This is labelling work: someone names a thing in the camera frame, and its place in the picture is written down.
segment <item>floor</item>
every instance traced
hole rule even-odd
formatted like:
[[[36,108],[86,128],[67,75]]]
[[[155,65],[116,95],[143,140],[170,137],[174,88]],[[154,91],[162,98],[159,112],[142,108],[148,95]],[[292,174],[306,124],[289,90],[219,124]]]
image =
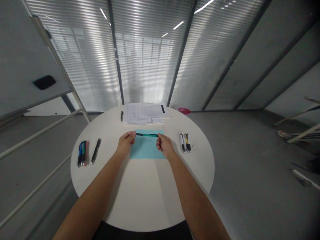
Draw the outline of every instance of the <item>floor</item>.
[[[300,132],[305,125],[291,121],[273,128],[280,118],[266,111],[192,113],[189,117],[211,144],[216,170],[209,198],[232,239],[317,239],[320,192],[303,187],[290,171],[291,162],[304,165],[314,155],[276,134],[278,129]],[[0,129],[0,151],[58,118],[27,117]],[[83,116],[77,115],[2,160],[0,220],[71,152],[85,126]],[[0,231],[0,239],[53,236],[77,199],[69,164]],[[320,176],[300,171],[320,183]]]

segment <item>hand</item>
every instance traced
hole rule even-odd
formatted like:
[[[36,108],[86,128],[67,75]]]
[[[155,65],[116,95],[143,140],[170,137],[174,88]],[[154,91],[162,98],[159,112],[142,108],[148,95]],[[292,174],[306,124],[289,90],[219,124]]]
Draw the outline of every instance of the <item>hand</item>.
[[[176,154],[173,149],[171,139],[161,133],[158,133],[158,135],[159,137],[156,144],[157,149],[162,152],[166,159],[170,160],[169,158],[173,157]]]
[[[119,143],[115,154],[117,154],[121,159],[125,159],[125,157],[131,151],[131,145],[135,143],[136,132],[126,132],[119,138]]]

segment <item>round white table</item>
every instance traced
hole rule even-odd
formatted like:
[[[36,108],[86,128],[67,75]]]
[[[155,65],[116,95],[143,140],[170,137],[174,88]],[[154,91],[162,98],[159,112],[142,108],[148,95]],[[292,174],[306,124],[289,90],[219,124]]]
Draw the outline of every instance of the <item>round white table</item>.
[[[214,178],[213,153],[206,136],[192,120],[168,108],[172,117],[166,118],[165,123],[127,125],[120,121],[121,111],[124,111],[124,106],[101,114],[78,137],[70,165],[72,183],[78,196],[81,196],[113,155],[119,137],[135,129],[163,130],[164,134],[171,138],[176,152],[193,177],[208,195]],[[180,134],[185,132],[190,136],[191,153],[183,154]],[[101,138],[101,145],[95,163],[77,168],[80,142],[90,141],[91,160],[98,138]],[[169,162],[166,159],[128,157],[118,173],[103,220],[112,226],[137,232],[161,230],[184,221]]]

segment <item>light blue paper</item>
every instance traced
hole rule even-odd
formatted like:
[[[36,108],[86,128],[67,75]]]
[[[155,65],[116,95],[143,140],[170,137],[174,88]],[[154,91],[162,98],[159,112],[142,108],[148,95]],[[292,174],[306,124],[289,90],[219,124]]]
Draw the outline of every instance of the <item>light blue paper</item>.
[[[135,129],[137,133],[142,134],[163,134],[161,130],[143,130]],[[132,145],[130,158],[131,159],[166,159],[162,152],[157,149],[156,137],[137,136],[136,142]]]

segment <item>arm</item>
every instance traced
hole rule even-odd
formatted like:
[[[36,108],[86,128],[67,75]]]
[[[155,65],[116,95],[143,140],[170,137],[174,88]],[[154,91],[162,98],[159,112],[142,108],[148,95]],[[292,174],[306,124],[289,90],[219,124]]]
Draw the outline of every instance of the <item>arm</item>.
[[[157,148],[168,159],[177,184],[183,214],[195,239],[230,237],[206,194],[174,151],[170,138],[159,133]]]
[[[106,210],[122,161],[135,142],[136,132],[127,132],[119,139],[116,152],[76,201],[53,239],[91,239]]]

